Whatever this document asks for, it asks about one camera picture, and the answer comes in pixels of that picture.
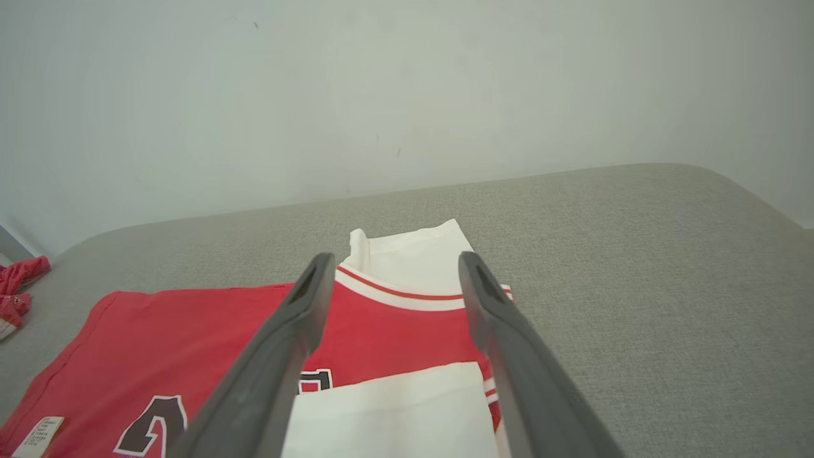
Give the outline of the red jersey with white sleeves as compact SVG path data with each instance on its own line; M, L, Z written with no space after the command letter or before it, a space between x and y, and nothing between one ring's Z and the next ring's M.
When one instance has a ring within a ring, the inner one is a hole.
M282 458L511 458L460 290L470 249L454 219L350 234ZM0 428L0 458L167 458L292 289L111 293Z

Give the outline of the red shorts with white trim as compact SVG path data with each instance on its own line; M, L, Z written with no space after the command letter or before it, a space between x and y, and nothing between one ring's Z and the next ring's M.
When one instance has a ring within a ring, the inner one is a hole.
M0 342L22 328L31 309L31 295L24 290L46 275L52 266L47 257L37 257L0 266Z

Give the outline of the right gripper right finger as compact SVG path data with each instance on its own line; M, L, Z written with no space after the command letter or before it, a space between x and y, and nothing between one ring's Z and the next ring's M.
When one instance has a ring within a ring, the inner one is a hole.
M607 426L477 253L459 257L471 338L488 358L512 458L623 458Z

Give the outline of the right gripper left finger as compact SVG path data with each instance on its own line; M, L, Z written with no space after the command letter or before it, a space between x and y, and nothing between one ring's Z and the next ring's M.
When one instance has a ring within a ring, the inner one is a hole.
M303 363L322 343L335 257L318 253L172 444L169 458L281 458Z

